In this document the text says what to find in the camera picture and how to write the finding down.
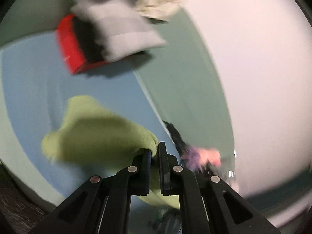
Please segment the light blue surface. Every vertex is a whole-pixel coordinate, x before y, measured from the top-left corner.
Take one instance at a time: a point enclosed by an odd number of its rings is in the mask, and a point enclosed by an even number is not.
[[[23,150],[65,197],[92,175],[111,175],[103,166],[50,164],[41,153],[43,136],[60,127],[70,97],[93,96],[103,106],[152,131],[166,142],[168,153],[178,156],[127,61],[72,76],[65,68],[54,33],[44,33],[3,50],[2,81],[7,113]]]

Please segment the metal pin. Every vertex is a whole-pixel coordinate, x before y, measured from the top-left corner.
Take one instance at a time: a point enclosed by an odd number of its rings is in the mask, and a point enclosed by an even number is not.
[[[138,168],[136,167],[136,166],[129,166],[128,167],[128,171],[130,172],[130,173],[134,173],[134,172],[136,172],[138,170]]]
[[[220,182],[220,178],[216,175],[211,176],[210,180],[214,183],[219,183]]]
[[[182,170],[183,170],[183,167],[182,167],[182,166],[176,165],[176,166],[174,167],[174,171],[177,172],[177,173],[181,172]]]
[[[90,182],[91,183],[97,183],[101,180],[101,178],[99,176],[93,176],[90,178]]]

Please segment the green cloth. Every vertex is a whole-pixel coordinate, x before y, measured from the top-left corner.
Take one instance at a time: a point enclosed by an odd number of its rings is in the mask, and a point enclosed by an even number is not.
[[[60,129],[46,134],[41,146],[48,159],[81,165],[101,163],[116,172],[131,165],[141,148],[150,149],[154,157],[158,143],[149,130],[81,95],[68,100]],[[151,171],[150,188],[150,194],[141,197],[143,201],[179,208],[177,196],[161,195],[156,167]]]

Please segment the purple fabric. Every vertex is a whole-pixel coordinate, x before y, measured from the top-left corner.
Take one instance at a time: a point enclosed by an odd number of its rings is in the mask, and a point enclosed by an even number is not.
[[[200,156],[196,147],[188,145],[181,158],[185,161],[186,168],[191,171],[202,170],[202,166],[199,164]]]

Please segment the white wall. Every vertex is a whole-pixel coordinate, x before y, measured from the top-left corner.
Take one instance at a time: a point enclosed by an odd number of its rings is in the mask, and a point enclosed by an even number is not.
[[[186,0],[219,72],[241,195],[312,159],[312,30],[294,0]]]

